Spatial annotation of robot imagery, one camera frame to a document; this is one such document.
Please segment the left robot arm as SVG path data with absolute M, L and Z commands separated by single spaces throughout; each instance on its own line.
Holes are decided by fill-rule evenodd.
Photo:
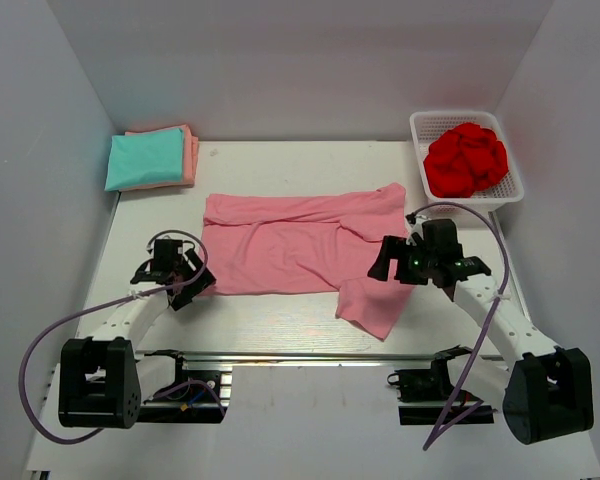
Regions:
M 131 279 L 135 294 L 84 338 L 71 339 L 61 351 L 58 418 L 64 427 L 128 429 L 141 407 L 156 397 L 179 399 L 191 387 L 191 374 L 174 350 L 138 354 L 150 327 L 164 313 L 190 304 L 216 282 L 190 241 L 157 239 L 151 258 Z

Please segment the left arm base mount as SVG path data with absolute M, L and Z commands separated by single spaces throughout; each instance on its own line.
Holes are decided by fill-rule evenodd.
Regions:
M 140 383 L 149 376 L 140 364 L 148 358 L 165 357 L 173 361 L 169 383 L 147 398 L 139 409 L 138 423 L 220 424 L 228 410 L 232 367 L 211 357 L 185 354 L 176 350 L 158 350 L 142 354 L 136 366 Z

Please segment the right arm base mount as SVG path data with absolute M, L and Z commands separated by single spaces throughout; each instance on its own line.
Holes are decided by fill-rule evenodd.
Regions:
M 457 357 L 468 356 L 471 350 L 456 346 L 438 352 L 427 368 L 395 370 L 387 376 L 387 384 L 398 391 L 398 412 L 401 426 L 433 426 L 442 412 L 444 403 L 453 391 L 447 363 Z M 478 397 L 461 390 L 444 423 L 477 404 Z M 479 406 L 461 420 L 461 425 L 486 425 L 494 423 L 494 410 L 488 405 Z

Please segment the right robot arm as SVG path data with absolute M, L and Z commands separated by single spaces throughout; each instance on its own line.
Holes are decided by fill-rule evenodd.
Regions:
M 524 445 L 587 431 L 594 424 L 591 365 L 539 331 L 508 298 L 489 267 L 467 257 L 450 219 L 407 217 L 409 237 L 387 236 L 368 271 L 406 285 L 433 284 L 480 327 L 505 362 L 480 359 L 477 347 L 435 354 L 428 369 L 399 370 L 388 379 L 405 403 L 446 400 L 432 435 L 493 410 Z

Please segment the pink t shirt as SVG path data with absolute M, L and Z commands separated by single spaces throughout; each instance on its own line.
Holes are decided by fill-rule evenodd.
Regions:
M 368 277 L 387 235 L 403 237 L 406 190 L 334 196 L 255 197 L 212 194 L 202 240 L 216 295 L 335 292 L 335 315 L 385 340 L 412 287 Z

